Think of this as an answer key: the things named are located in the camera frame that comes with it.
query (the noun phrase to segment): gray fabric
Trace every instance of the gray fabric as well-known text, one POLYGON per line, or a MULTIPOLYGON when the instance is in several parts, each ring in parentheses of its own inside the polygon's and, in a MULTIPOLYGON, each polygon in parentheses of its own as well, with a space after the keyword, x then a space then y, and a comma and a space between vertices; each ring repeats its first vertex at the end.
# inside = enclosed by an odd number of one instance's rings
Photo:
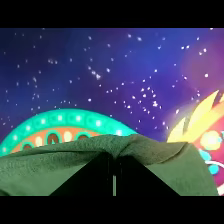
POLYGON ((218 195, 197 149, 141 135, 102 135, 43 146, 0 158, 0 195, 50 195, 101 152, 133 156, 180 195, 218 195))

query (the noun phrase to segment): white circle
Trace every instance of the white circle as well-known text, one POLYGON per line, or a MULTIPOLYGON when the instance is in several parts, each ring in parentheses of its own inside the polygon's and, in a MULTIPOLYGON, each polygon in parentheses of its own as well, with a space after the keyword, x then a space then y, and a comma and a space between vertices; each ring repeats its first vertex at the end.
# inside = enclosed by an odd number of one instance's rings
POLYGON ((80 116, 76 116, 76 121, 80 121, 81 117, 80 116))
POLYGON ((117 130, 116 131, 116 134, 119 135, 119 136, 121 136, 122 135, 122 131, 121 130, 117 130))
POLYGON ((26 126, 26 130, 27 131, 29 131, 30 130, 30 126, 28 125, 28 126, 26 126))
POLYGON ((62 116, 61 115, 58 115, 58 120, 62 121, 62 116))
POLYGON ((97 126, 97 127, 101 126, 101 121, 99 121, 99 120, 96 121, 96 126, 97 126))
POLYGON ((37 147, 40 147, 43 145, 43 140, 40 136, 36 137, 35 142, 37 147))
POLYGON ((70 142, 72 140, 72 134, 70 131, 66 131, 64 133, 64 140, 65 142, 70 142))

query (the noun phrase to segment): green cloth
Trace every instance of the green cloth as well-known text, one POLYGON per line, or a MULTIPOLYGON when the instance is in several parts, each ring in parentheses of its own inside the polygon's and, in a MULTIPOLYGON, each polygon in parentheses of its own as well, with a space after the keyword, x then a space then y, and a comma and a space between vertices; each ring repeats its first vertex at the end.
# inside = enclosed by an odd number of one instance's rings
POLYGON ((50 195, 105 151, 114 159, 133 156, 179 195, 218 196, 213 177, 192 144, 157 142, 141 135, 102 135, 1 157, 0 195, 50 195))

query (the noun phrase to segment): night sky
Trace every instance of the night sky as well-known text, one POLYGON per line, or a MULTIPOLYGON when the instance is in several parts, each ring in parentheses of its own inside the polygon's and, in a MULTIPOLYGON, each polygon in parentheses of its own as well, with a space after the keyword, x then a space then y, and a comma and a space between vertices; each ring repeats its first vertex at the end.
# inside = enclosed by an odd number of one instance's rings
POLYGON ((78 108, 165 141, 224 84, 224 29, 1 28, 0 142, 36 114, 78 108))

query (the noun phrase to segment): glowing arch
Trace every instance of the glowing arch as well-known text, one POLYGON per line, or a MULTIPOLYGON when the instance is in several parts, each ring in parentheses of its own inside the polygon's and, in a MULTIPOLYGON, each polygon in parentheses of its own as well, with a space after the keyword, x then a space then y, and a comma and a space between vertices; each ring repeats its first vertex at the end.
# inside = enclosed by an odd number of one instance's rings
POLYGON ((74 135, 82 132, 88 132, 90 136, 136 134, 134 130, 121 122, 95 112, 79 109, 53 110, 36 115, 15 128, 0 144, 0 156, 21 150, 24 142, 29 142, 32 136, 41 134, 41 132, 45 138, 49 131, 60 131, 61 129, 71 132, 75 130, 75 134, 72 132, 74 135))

